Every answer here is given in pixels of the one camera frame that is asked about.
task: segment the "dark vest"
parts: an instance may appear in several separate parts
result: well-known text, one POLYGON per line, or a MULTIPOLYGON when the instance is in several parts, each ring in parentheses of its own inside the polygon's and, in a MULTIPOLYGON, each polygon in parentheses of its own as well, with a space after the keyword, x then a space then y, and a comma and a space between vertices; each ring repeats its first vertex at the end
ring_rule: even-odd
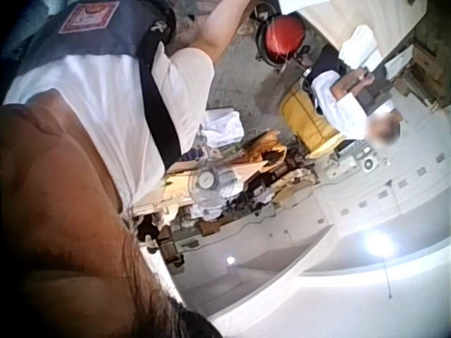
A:
POLYGON ((180 158, 180 143, 168 110, 161 98, 152 65, 159 42, 167 32, 167 11, 164 0, 85 0, 68 6, 42 27, 30 43, 20 64, 18 75, 57 61, 67 55, 128 55, 140 65, 140 82, 144 111, 165 168, 180 158), (116 4, 105 28, 70 31, 70 16, 78 13, 79 4, 116 4))

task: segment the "concrete floor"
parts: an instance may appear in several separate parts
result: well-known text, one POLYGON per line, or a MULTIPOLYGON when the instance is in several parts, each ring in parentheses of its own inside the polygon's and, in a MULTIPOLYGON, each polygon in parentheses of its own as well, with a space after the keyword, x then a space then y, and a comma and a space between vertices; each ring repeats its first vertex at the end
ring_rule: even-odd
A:
MULTIPOLYGON (((188 14, 208 15, 219 0, 174 0, 173 7, 181 22, 188 14)), ((313 54, 319 54, 323 43, 311 30, 304 43, 312 45, 313 54)), ((279 130, 279 140, 288 142, 293 134, 278 112, 280 100, 302 74, 291 65, 283 75, 275 74, 274 68, 256 60, 257 46, 254 33, 237 35, 215 65, 215 77, 211 86, 207 107, 232 106, 240 112, 245 129, 243 141, 257 136, 264 130, 279 130)))

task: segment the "skin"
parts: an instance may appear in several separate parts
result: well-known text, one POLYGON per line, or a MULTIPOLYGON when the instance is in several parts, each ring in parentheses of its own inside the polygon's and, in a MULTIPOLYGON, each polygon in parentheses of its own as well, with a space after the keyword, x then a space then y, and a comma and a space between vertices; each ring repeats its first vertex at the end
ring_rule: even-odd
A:
MULTIPOLYGON (((191 47, 217 61, 251 9, 249 0, 222 0, 191 47)), ((2 238, 27 271, 22 291, 37 312, 65 337, 128 332, 134 277, 145 311, 167 325, 170 304, 118 216, 115 184, 57 91, 0 108, 0 155, 2 238)))
POLYGON ((345 76, 343 76, 331 89, 333 97, 337 101, 341 100, 343 97, 352 93, 354 97, 356 97, 366 86, 369 86, 375 80, 374 75, 371 73, 365 74, 365 70, 363 68, 357 68, 352 72, 349 72, 345 76), (353 85, 355 82, 357 84, 349 90, 349 87, 353 85))

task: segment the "white shirt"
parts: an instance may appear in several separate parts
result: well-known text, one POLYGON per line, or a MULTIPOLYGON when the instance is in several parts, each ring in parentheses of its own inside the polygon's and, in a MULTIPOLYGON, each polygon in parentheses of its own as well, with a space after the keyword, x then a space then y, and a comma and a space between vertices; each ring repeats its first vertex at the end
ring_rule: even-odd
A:
POLYGON ((330 88, 340 79, 340 75, 329 70, 313 80, 311 87, 315 92, 317 104, 324 117, 348 139, 363 139, 366 131, 366 114, 359 102, 349 93, 337 101, 330 88))
MULTIPOLYGON (((160 43, 152 67, 183 153, 204 119, 214 68, 199 49, 168 58, 160 43)), ((144 116, 138 62, 130 56, 66 56, 14 79, 5 104, 56 89, 80 119, 128 210, 154 187, 164 165, 144 116)))

